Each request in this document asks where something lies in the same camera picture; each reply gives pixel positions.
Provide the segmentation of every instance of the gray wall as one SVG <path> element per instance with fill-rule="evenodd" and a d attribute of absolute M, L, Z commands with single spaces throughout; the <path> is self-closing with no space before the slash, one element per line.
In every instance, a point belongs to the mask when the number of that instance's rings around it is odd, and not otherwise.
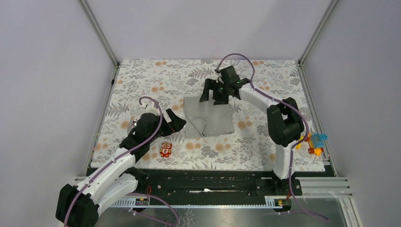
<path fill-rule="evenodd" d="M 401 221 L 400 12 L 399 0 L 340 1 L 305 64 L 366 227 Z"/>
<path fill-rule="evenodd" d="M 54 227 L 113 66 L 78 1 L 0 3 L 0 226 Z"/>
<path fill-rule="evenodd" d="M 330 0 L 89 0 L 119 59 L 299 59 Z"/>

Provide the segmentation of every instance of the blue toy piece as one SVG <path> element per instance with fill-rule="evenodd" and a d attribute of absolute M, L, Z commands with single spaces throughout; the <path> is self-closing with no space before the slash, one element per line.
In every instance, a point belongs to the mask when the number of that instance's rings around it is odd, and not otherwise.
<path fill-rule="evenodd" d="M 326 134 L 313 134 L 310 136 L 313 148 L 322 148 L 324 146 L 324 141 L 328 139 Z"/>

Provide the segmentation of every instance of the floral tablecloth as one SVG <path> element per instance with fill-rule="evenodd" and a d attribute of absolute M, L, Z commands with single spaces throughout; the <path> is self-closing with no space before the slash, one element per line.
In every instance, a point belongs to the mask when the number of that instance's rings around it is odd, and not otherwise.
<path fill-rule="evenodd" d="M 141 112 L 138 98 L 150 96 L 163 110 L 171 108 L 184 118 L 183 97 L 200 96 L 205 78 L 216 79 L 219 60 L 124 60 L 121 63 L 106 117 L 94 147 L 91 167 L 100 167 L 127 136 L 130 119 Z M 245 60 L 227 60 L 221 68 L 233 65 L 241 78 L 250 78 Z M 293 97 L 313 125 L 295 61 L 253 61 L 254 82 L 277 98 Z M 232 134 L 187 139 L 180 132 L 156 139 L 150 151 L 135 165 L 140 168 L 264 170 L 274 167 L 275 147 L 267 129 L 267 118 L 247 102 L 230 98 L 235 132 Z M 160 156 L 162 142 L 173 144 L 169 158 Z M 324 171 L 322 159 L 307 152 L 305 143 L 295 152 L 296 171 Z"/>

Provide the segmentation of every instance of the towel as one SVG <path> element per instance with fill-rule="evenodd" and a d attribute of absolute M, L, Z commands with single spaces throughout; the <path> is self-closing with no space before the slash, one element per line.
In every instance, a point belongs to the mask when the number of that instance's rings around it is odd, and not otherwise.
<path fill-rule="evenodd" d="M 213 105 L 213 100 L 200 103 L 199 99 L 200 97 L 184 97 L 187 138 L 219 136 L 234 132 L 229 105 Z"/>

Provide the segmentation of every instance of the owl toy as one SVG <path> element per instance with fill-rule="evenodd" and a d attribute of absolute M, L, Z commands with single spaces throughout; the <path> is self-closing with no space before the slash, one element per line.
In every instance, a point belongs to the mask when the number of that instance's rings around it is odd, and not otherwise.
<path fill-rule="evenodd" d="M 173 145 L 171 143 L 162 143 L 162 148 L 160 149 L 161 157 L 169 157 L 171 155 L 171 148 Z"/>

